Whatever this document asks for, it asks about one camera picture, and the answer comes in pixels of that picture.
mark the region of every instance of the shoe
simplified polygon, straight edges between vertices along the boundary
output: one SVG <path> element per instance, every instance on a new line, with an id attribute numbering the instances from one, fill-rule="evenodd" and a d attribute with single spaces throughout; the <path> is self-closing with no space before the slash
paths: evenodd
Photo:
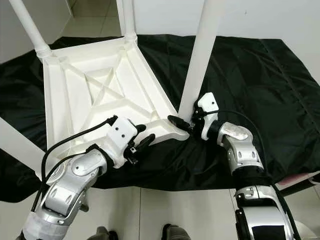
<path id="1" fill-rule="evenodd" d="M 119 240 L 119 238 L 115 231 L 108 231 L 104 226 L 99 226 L 96 234 L 87 240 Z"/>
<path id="2" fill-rule="evenodd" d="M 186 230 L 172 224 L 164 225 L 161 240 L 191 240 Z"/>

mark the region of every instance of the black cable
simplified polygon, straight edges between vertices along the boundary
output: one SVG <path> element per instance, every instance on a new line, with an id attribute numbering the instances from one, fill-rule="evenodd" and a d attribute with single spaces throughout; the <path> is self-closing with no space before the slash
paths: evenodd
<path id="1" fill-rule="evenodd" d="M 56 144 L 54 144 L 52 147 L 50 147 L 46 153 L 44 154 L 43 158 L 42 158 L 42 162 L 41 162 L 41 180 L 42 182 L 44 182 L 46 180 L 46 163 L 47 163 L 47 158 L 48 158 L 48 155 L 54 150 L 56 149 L 57 147 L 61 146 L 62 144 L 65 144 L 77 137 L 80 137 L 84 134 L 87 134 L 89 132 L 92 132 L 100 127 L 102 127 L 103 125 L 105 124 L 113 124 L 115 122 L 115 120 L 117 119 L 117 116 L 113 116 L 111 118 L 108 118 L 107 120 L 103 121 L 102 123 L 96 125 L 96 126 L 93 126 L 87 130 L 84 130 L 84 131 L 81 131 L 75 135 L 72 135 L 70 137 L 67 137 L 66 139 L 64 140 L 61 140 L 59 142 L 57 142 Z"/>
<path id="2" fill-rule="evenodd" d="M 263 158 L 263 166 L 264 166 L 264 170 L 265 173 L 269 176 L 269 178 L 272 178 L 271 175 L 268 172 L 268 166 L 267 166 L 267 161 L 265 159 L 266 157 L 266 152 L 265 152 L 265 145 L 263 142 L 263 139 L 261 137 L 261 134 L 259 132 L 259 129 L 257 128 L 257 126 L 254 124 L 253 121 L 251 121 L 246 115 L 242 114 L 241 112 L 238 111 L 232 111 L 232 110 L 216 110 L 216 111 L 208 111 L 208 112 L 204 112 L 203 114 L 208 115 L 208 114 L 216 114 L 216 113 L 233 113 L 236 114 L 238 116 L 241 116 L 243 118 L 245 118 L 255 129 L 256 134 L 258 135 L 259 141 L 260 141 L 260 145 L 261 145 L 261 151 L 262 151 L 262 158 Z M 280 193 L 279 189 L 277 188 L 277 186 L 272 183 L 272 187 L 274 188 L 277 197 L 279 198 L 280 204 L 283 207 L 284 211 L 287 213 L 289 221 L 291 223 L 291 227 L 293 230 L 293 234 L 294 234 L 294 239 L 296 240 L 301 240 L 294 217 L 292 216 L 291 210 L 285 200 L 285 198 L 282 196 L 282 194 Z"/>
<path id="3" fill-rule="evenodd" d="M 41 162 L 41 185 L 40 185 L 39 191 L 38 191 L 38 193 L 37 193 L 37 195 L 36 195 L 36 197 L 35 197 L 35 199 L 34 199 L 34 202 L 33 202 L 32 208 L 31 208 L 31 211 L 32 211 L 32 212 L 34 212 L 34 211 L 36 210 L 36 206 L 37 206 L 37 204 L 38 204 L 38 201 L 39 201 L 39 198 L 40 198 L 40 194 L 42 193 L 42 195 L 44 196 L 44 191 L 45 191 L 46 183 L 47 183 L 47 181 L 48 181 L 48 180 L 46 179 L 46 178 L 47 178 L 47 177 L 46 177 L 46 163 L 47 163 L 47 158 L 48 158 L 49 154 L 50 154 L 54 149 L 56 149 L 57 147 L 61 146 L 62 144 L 65 144 L 65 143 L 67 143 L 67 142 L 69 142 L 69 141 L 71 141 L 71 140 L 73 140 L 73 139 L 75 139 L 75 138 L 78 138 L 78 137 L 80 137 L 80 136 L 82 136 L 82 135 L 84 135 L 84 134 L 87 134 L 87 133 L 89 133 L 89 132 L 92 132 L 92 131 L 94 131 L 94 130 L 100 128 L 100 127 L 102 127 L 102 126 L 105 125 L 105 124 L 110 124 L 110 125 L 112 125 L 112 124 L 116 121 L 117 118 L 118 118 L 117 116 L 113 116 L 113 117 L 108 118 L 107 120 L 101 122 L 100 124 L 98 124 L 98 125 L 96 125 L 96 126 L 93 126 L 93 127 L 89 128 L 89 129 L 87 129 L 87 130 L 81 131 L 81 132 L 79 132 L 79 133 L 77 133 L 77 134 L 74 134 L 74 135 L 72 135 L 72 136 L 70 136 L 70 137 L 67 137 L 66 139 L 61 140 L 61 141 L 57 142 L 56 144 L 54 144 L 52 147 L 50 147 L 50 148 L 45 152 L 45 154 L 44 154 L 44 156 L 43 156 L 43 158 L 42 158 L 42 162 Z"/>
<path id="4" fill-rule="evenodd" d="M 264 170 L 267 174 L 269 174 L 268 172 L 268 165 L 267 165 L 267 161 L 266 161 L 266 150 L 265 150 L 265 145 L 264 145 L 264 141 L 262 139 L 262 136 L 260 134 L 260 131 L 258 129 L 258 127 L 254 124 L 254 122 L 252 120 L 250 120 L 250 118 L 248 118 L 246 115 L 244 115 L 243 113 L 241 112 L 238 112 L 238 111 L 233 111 L 233 110 L 215 110 L 215 111 L 205 111 L 203 112 L 203 114 L 205 115 L 209 115 L 209 114 L 217 114 L 217 113 L 231 113 L 231 114 L 236 114 L 238 116 L 241 116 L 243 117 L 244 119 L 246 119 L 254 128 L 256 134 L 258 135 L 258 139 L 259 139 L 259 142 L 260 142 L 260 145 L 261 145 L 261 153 L 262 153 L 262 157 L 261 157 L 261 161 L 262 161 L 262 164 L 264 166 Z"/>
<path id="5" fill-rule="evenodd" d="M 35 196 L 35 199 L 33 201 L 33 204 L 32 204 L 32 208 L 31 208 L 31 212 L 34 212 L 36 210 L 36 207 L 37 207 L 37 204 L 38 204 L 38 201 L 39 201 L 39 198 L 40 198 L 40 195 L 42 193 L 42 190 L 43 190 L 43 186 L 46 185 L 47 181 L 49 180 L 49 178 L 51 177 L 51 175 L 55 172 L 55 170 L 62 164 L 64 163 L 65 161 L 77 156 L 77 155 L 81 155 L 81 154 L 85 154 L 85 152 L 83 153 L 78 153 L 78 154 L 73 154 L 73 155 L 70 155 L 70 156 L 66 156 L 65 158 L 63 158 L 62 160 L 60 160 L 56 165 L 53 166 L 53 168 L 50 170 L 50 172 L 47 174 L 47 176 L 45 177 L 45 181 L 44 181 L 44 184 L 41 184 L 40 185 L 40 189 L 38 190 L 36 196 Z"/>

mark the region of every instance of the black plastic sheet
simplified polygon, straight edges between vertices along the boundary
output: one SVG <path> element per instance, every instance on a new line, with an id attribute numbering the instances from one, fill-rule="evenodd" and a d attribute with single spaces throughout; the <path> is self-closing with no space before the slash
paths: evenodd
<path id="1" fill-rule="evenodd" d="M 62 37 L 51 48 L 108 39 Z M 194 40 L 194 36 L 138 36 L 141 52 L 176 110 Z M 0 117 L 45 150 L 42 71 L 34 51 L 0 66 Z M 206 92 L 214 93 L 220 109 L 239 111 L 258 126 L 275 182 L 320 170 L 320 87 L 281 40 L 218 36 L 201 88 L 201 94 Z M 219 118 L 254 133 L 248 122 L 235 115 L 221 114 Z M 256 139 L 254 143 L 261 150 Z M 139 160 L 137 166 L 126 163 L 112 169 L 95 187 L 168 191 L 233 187 L 226 152 L 215 139 L 170 139 L 151 146 Z M 17 202 L 32 194 L 40 181 L 31 169 L 1 151 L 0 184 L 4 189 L 0 200 Z"/>

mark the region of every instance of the floor tile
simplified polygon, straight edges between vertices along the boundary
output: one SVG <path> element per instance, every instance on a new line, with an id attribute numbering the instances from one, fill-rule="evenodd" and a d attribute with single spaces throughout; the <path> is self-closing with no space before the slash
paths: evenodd
<path id="1" fill-rule="evenodd" d="M 73 7 L 73 5 L 76 3 L 77 0 L 68 0 L 69 6 Z"/>
<path id="2" fill-rule="evenodd" d="M 293 218 L 320 236 L 320 200 L 313 187 L 285 197 Z"/>
<path id="3" fill-rule="evenodd" d="M 72 7 L 75 17 L 104 17 L 111 0 L 77 0 Z"/>
<path id="4" fill-rule="evenodd" d="M 162 227 L 176 224 L 195 240 L 237 239 L 229 190 L 167 192 L 142 189 L 140 240 L 160 240 Z"/>
<path id="5" fill-rule="evenodd" d="M 74 17 L 65 26 L 64 37 L 99 37 L 105 17 Z"/>
<path id="6" fill-rule="evenodd" d="M 314 186 L 314 190 L 318 194 L 319 200 L 320 200 L 320 184 Z"/>
<path id="7" fill-rule="evenodd" d="M 110 7 L 106 14 L 107 17 L 118 17 L 117 0 L 111 0 Z"/>
<path id="8" fill-rule="evenodd" d="M 16 239 L 26 222 L 36 194 L 17 203 L 0 201 L 0 240 Z"/>
<path id="9" fill-rule="evenodd" d="M 139 240 L 140 194 L 138 187 L 90 188 L 89 211 L 79 211 L 64 240 L 85 240 L 99 226 L 116 230 L 120 240 Z M 22 202 L 0 202 L 0 239 L 16 239 L 26 221 L 35 195 Z"/>
<path id="10" fill-rule="evenodd" d="M 139 187 L 90 188 L 89 211 L 78 213 L 65 240 L 85 240 L 99 226 L 115 230 L 120 240 L 139 240 L 140 193 Z"/>
<path id="11" fill-rule="evenodd" d="M 116 16 L 107 16 L 101 31 L 101 37 L 120 37 L 120 23 L 119 18 Z"/>
<path id="12" fill-rule="evenodd" d="M 235 188 L 230 188 L 230 189 L 229 189 L 229 192 L 230 192 L 230 197 L 231 197 L 232 204 L 233 204 L 233 209 L 234 209 L 234 211 L 235 211 L 235 210 L 238 209 L 237 200 L 236 200 L 236 198 L 235 198 L 236 189 L 235 189 Z"/>

